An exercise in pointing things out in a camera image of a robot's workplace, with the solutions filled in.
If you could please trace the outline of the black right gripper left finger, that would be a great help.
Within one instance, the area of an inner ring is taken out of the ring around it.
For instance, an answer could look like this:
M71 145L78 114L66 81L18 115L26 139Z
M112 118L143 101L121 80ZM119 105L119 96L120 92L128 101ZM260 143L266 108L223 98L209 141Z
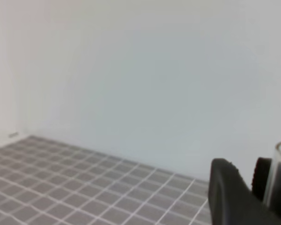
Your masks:
M211 163L208 202L213 225L281 225L247 187L238 169L223 158Z

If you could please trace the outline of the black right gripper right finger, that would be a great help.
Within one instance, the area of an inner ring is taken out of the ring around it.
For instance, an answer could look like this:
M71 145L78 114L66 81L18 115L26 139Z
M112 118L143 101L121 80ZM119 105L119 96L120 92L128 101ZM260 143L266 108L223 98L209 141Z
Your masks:
M260 157L257 160L256 167L254 170L254 175L252 180L252 193L262 202L264 200L271 162L272 160L270 158ZM281 217L281 211L279 212L273 211L273 212L279 217Z

